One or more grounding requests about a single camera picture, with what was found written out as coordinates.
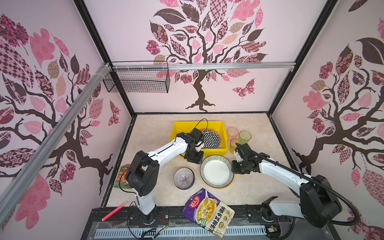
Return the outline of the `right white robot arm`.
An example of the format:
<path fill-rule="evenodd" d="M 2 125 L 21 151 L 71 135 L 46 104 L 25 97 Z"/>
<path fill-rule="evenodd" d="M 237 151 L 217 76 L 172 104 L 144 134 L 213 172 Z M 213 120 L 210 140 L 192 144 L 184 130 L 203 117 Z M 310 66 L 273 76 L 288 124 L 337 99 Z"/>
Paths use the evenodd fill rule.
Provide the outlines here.
<path fill-rule="evenodd" d="M 322 228 L 343 210 L 338 197 L 320 186 L 324 184 L 330 187 L 323 177 L 304 175 L 280 164 L 269 155 L 253 151 L 248 144 L 236 144 L 234 155 L 234 174 L 261 173 L 279 181 L 298 195 L 295 199 L 273 196 L 264 201 L 262 215 L 266 220 L 287 216 L 305 219 L 312 226 Z"/>

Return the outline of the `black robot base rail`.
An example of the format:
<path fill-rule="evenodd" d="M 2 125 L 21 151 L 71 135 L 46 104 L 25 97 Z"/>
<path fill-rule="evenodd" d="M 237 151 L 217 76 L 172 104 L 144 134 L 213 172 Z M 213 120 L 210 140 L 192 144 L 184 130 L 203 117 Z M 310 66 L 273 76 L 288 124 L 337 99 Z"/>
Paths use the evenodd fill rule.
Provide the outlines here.
<path fill-rule="evenodd" d="M 285 240 L 339 240 L 340 236 L 332 224 L 327 224 L 319 229 L 310 225 L 304 219 L 293 219 L 292 217 L 277 217 L 272 222 L 266 222 L 261 216 L 260 205 L 232 206 L 235 215 L 229 226 L 264 226 L 266 236 L 248 237 L 223 237 L 224 240 L 270 240 L 284 238 Z M 143 229 L 156 230 L 161 228 L 200 227 L 185 218 L 182 214 L 183 207 L 157 207 L 155 220 L 146 225 L 139 220 L 139 211 L 134 204 L 123 207 L 105 222 L 102 218 L 112 211 L 112 208 L 98 208 L 91 211 L 86 223 L 85 230 L 81 236 L 83 240 L 93 240 L 97 229 Z M 211 238 L 194 238 L 181 240 L 216 240 Z"/>

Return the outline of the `black white geometric plate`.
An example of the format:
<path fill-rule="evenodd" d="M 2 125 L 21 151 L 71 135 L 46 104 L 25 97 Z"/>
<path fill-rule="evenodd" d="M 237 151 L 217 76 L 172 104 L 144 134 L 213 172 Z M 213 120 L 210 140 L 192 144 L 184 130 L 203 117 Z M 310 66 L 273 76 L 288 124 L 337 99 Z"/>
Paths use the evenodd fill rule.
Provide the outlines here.
<path fill-rule="evenodd" d="M 217 131 L 203 130 L 203 149 L 218 149 L 221 146 L 222 139 Z"/>

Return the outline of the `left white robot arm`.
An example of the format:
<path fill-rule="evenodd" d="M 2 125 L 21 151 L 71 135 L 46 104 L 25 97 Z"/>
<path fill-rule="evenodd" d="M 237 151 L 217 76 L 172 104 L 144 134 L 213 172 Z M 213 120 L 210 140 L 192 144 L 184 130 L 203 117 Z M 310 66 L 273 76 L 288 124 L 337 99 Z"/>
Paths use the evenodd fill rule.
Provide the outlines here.
<path fill-rule="evenodd" d="M 144 224 L 152 224 L 156 216 L 156 204 L 153 189 L 158 180 L 160 168 L 170 160 L 183 155 L 187 162 L 200 164 L 203 160 L 203 133 L 194 128 L 190 133 L 179 133 L 168 144 L 152 152 L 136 153 L 125 181 L 133 189 L 138 200 L 139 220 Z"/>

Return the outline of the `white striped rim plate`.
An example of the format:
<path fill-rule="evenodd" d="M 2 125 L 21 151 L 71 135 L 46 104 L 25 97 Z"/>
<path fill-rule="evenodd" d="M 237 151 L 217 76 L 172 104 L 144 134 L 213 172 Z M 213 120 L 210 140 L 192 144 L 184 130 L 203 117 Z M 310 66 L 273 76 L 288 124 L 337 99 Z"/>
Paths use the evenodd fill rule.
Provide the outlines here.
<path fill-rule="evenodd" d="M 231 162 L 218 155 L 205 158 L 200 166 L 200 175 L 203 181 L 210 187 L 224 187 L 233 178 Z"/>

